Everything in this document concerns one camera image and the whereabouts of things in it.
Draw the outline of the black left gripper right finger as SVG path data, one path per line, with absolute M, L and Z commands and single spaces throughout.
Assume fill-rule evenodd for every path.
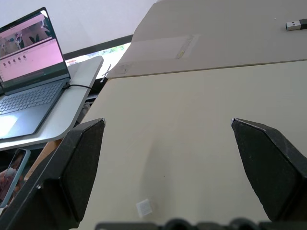
M 307 221 L 307 157 L 277 129 L 232 119 L 246 176 L 271 221 Z

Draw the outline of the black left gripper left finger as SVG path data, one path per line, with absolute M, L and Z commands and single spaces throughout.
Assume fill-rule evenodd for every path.
M 0 230 L 70 230 L 83 220 L 99 163 L 105 120 L 70 130 L 0 215 Z

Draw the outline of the smartphone in light blue case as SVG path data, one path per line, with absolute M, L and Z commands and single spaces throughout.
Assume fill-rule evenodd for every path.
M 0 208 L 5 208 L 13 197 L 30 155 L 28 149 L 17 149 L 9 165 L 0 172 Z

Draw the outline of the bystander hand holding phone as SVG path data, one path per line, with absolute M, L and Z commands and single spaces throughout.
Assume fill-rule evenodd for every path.
M 16 169 L 12 167 L 0 173 L 0 203 L 4 201 L 4 198 L 15 178 L 16 173 Z

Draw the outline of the grey side table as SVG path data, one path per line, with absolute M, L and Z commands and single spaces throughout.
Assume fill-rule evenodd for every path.
M 102 67 L 102 56 L 68 67 L 71 81 L 38 131 L 24 137 L 0 140 L 0 151 L 46 143 L 64 137 L 73 128 Z

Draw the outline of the small white paper square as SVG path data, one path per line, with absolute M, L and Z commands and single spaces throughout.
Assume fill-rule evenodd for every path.
M 145 199 L 139 203 L 136 204 L 137 212 L 140 218 L 143 218 L 145 216 L 148 216 L 152 214 L 153 209 L 151 207 L 151 202 L 149 199 Z

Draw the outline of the grey open laptop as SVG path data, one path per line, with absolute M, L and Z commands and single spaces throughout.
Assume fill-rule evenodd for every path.
M 0 28 L 0 139 L 37 132 L 71 77 L 47 9 Z

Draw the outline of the silver USB plug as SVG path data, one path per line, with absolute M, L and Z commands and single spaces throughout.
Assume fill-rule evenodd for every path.
M 307 19 L 300 19 L 298 21 L 287 22 L 285 24 L 287 31 L 305 30 L 307 29 Z

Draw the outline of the clear tape strip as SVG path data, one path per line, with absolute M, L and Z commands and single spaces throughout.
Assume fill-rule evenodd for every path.
M 192 34 L 140 41 L 131 44 L 126 54 L 133 62 L 187 58 L 199 38 L 199 34 Z

